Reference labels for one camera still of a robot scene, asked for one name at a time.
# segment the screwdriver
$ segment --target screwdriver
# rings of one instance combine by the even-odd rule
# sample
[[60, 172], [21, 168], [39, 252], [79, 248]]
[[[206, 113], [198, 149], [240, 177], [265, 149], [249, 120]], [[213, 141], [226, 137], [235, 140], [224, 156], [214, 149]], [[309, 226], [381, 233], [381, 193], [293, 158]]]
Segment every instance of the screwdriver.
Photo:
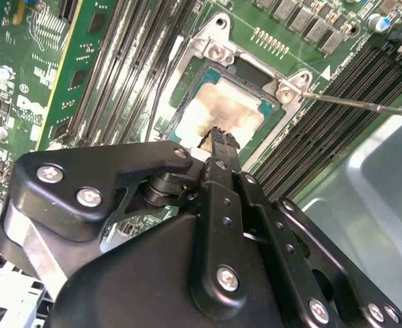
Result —
[[363, 109], [368, 109], [369, 111], [375, 111], [378, 113], [388, 113], [392, 115], [401, 115], [402, 116], [402, 108], [394, 108], [388, 107], [378, 104], [373, 104], [372, 102], [363, 102], [358, 100], [350, 100], [344, 98], [337, 98], [332, 96], [326, 96], [323, 94], [313, 94], [311, 92], [303, 92], [302, 96], [307, 99], [313, 99], [318, 101], [324, 101], [326, 103], [340, 104], [346, 105], [350, 107], [359, 107]]

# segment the black mechanical clamp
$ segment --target black mechanical clamp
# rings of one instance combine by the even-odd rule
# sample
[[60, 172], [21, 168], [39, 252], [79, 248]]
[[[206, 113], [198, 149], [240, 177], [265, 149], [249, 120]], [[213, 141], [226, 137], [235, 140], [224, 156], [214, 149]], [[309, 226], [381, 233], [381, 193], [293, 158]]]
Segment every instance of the black mechanical clamp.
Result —
[[[36, 152], [14, 167], [0, 252], [56, 303], [47, 327], [402, 327], [288, 199], [270, 204], [214, 128], [203, 163], [163, 141]], [[102, 254], [104, 227], [177, 216]]]

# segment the green pcb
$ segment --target green pcb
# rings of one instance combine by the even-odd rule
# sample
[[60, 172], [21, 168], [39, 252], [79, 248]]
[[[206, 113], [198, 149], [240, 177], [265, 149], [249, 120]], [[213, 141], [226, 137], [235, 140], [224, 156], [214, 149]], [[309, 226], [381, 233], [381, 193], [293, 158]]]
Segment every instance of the green pcb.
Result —
[[114, 2], [64, 1], [69, 16], [58, 0], [0, 1], [0, 198], [14, 161], [57, 132], [45, 122], [80, 100]]

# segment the motherboard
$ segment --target motherboard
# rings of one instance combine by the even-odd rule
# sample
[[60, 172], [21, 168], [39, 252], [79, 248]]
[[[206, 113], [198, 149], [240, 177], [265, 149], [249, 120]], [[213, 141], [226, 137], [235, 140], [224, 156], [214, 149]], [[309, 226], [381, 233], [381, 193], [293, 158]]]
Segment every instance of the motherboard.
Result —
[[386, 119], [304, 92], [399, 106], [402, 0], [0, 0], [0, 198], [26, 152], [191, 149], [212, 126], [297, 197]]

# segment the gray metal panel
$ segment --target gray metal panel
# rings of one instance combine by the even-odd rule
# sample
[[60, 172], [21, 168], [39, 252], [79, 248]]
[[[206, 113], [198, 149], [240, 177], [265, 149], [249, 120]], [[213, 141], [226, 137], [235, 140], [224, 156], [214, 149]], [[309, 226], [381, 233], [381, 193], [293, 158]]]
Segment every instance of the gray metal panel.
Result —
[[299, 205], [402, 310], [402, 117], [388, 119]]

